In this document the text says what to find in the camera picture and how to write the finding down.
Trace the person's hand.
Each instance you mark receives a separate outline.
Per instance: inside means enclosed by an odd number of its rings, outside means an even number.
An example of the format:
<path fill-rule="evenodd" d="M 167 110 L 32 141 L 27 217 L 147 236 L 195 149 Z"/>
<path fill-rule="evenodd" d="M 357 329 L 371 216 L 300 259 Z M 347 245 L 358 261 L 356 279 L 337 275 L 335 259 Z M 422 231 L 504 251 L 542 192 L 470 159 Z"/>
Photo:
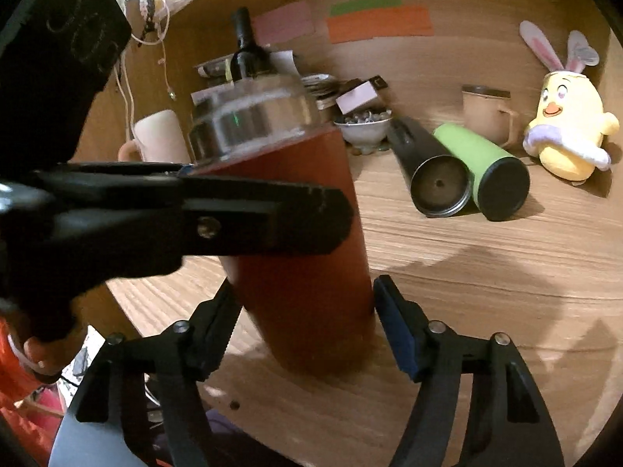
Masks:
<path fill-rule="evenodd" d="M 60 378 L 62 370 L 71 363 L 83 348 L 88 327 L 78 321 L 71 333 L 54 342 L 42 342 L 34 336 L 26 337 L 11 323 L 7 324 L 9 346 L 25 371 L 42 383 Z"/>

